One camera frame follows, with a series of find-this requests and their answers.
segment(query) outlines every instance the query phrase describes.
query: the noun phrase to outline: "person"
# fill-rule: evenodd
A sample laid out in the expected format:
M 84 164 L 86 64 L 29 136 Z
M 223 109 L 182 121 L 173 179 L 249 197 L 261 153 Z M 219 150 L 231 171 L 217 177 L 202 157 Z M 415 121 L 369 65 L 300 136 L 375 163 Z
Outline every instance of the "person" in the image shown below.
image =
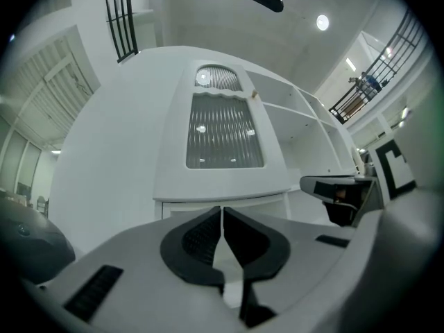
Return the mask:
M 375 89 L 377 92 L 380 92 L 382 90 L 381 85 L 378 83 L 378 81 L 375 79 L 372 75 L 366 75 L 366 73 L 361 73 L 361 79 L 366 79 L 367 83 L 370 84 L 370 86 Z
M 370 81 L 368 81 L 368 79 L 363 76 L 361 76 L 359 78 L 349 78 L 348 82 L 355 83 L 356 93 L 357 94 L 364 94 L 365 97 L 369 101 L 377 95 L 377 89 L 375 89 L 375 87 L 370 83 Z

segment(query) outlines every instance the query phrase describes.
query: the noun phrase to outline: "balcony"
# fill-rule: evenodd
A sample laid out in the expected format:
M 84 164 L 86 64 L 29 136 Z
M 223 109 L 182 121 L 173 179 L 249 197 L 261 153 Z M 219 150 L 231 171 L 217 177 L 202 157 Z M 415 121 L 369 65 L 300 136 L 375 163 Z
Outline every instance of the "balcony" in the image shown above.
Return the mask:
M 344 124 L 362 111 L 378 94 L 383 93 L 384 88 L 387 88 L 400 70 L 407 68 L 406 62 L 425 36 L 424 29 L 414 14 L 410 10 L 406 11 L 396 32 L 375 61 L 360 77 L 350 78 L 352 87 L 330 108 L 333 116 Z

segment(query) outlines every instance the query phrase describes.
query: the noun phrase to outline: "transparent panel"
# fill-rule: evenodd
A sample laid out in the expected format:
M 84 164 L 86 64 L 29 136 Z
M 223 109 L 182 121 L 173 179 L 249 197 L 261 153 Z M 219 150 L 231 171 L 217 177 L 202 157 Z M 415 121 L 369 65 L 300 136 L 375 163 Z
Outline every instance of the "transparent panel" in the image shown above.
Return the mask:
M 3 117 L 0 117 L 0 150 L 3 147 L 3 143 L 5 143 L 6 136 L 9 132 L 9 123 L 6 122 Z
M 37 166 L 39 156 L 40 149 L 29 144 L 23 156 L 22 167 L 20 169 L 19 182 L 21 184 L 29 187 L 33 184 L 35 167 Z
M 237 75 L 222 67 L 203 67 L 197 71 L 195 86 L 229 89 L 234 92 L 242 91 Z
M 246 101 L 194 96 L 189 119 L 187 167 L 258 168 L 262 152 Z
M 6 149 L 0 170 L 0 187 L 3 187 L 6 191 L 15 191 L 15 177 L 19 170 L 25 146 L 26 140 L 17 132 L 14 132 Z

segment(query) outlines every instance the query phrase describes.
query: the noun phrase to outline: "ceiling light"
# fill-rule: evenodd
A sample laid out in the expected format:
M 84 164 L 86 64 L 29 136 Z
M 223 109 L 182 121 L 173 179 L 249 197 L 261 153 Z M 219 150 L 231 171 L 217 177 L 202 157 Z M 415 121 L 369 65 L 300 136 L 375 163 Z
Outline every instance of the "ceiling light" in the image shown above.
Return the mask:
M 196 76 L 196 82 L 199 85 L 208 85 L 211 83 L 211 74 L 208 70 L 204 69 Z
M 325 15 L 318 16 L 318 19 L 316 20 L 316 25 L 321 31 L 325 31 L 328 28 L 328 25 L 330 23 L 328 22 L 328 18 Z
M 409 108 L 404 108 L 401 114 L 401 119 L 405 119 L 409 114 Z
M 356 71 L 355 65 L 352 63 L 352 61 L 349 58 L 347 58 L 345 61 L 347 62 L 348 65 L 350 65 L 350 68 L 352 68 L 353 71 Z

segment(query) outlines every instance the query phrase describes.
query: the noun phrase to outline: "metal railing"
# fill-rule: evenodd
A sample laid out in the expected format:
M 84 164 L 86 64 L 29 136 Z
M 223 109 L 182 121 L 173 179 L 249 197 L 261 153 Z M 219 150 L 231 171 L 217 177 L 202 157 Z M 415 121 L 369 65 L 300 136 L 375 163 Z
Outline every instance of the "metal railing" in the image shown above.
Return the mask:
M 139 50 L 137 49 L 136 35 L 134 32 L 133 9 L 131 7 L 131 0 L 113 0 L 113 3 L 114 3 L 114 13 L 115 13 L 114 18 L 112 18 L 111 15 L 110 0 L 106 0 L 106 11 L 108 13 L 107 23 L 110 24 L 112 41 L 114 42 L 114 47 L 116 49 L 118 57 L 117 62 L 120 63 L 122 60 L 131 56 L 133 53 L 138 54 Z M 115 28 L 114 22 L 117 25 L 119 40 L 116 39 L 116 33 L 114 31 Z
M 411 57 L 425 32 L 420 22 L 408 10 L 393 37 L 354 85 L 330 108 L 341 123 L 347 122 L 367 105 L 395 77 Z

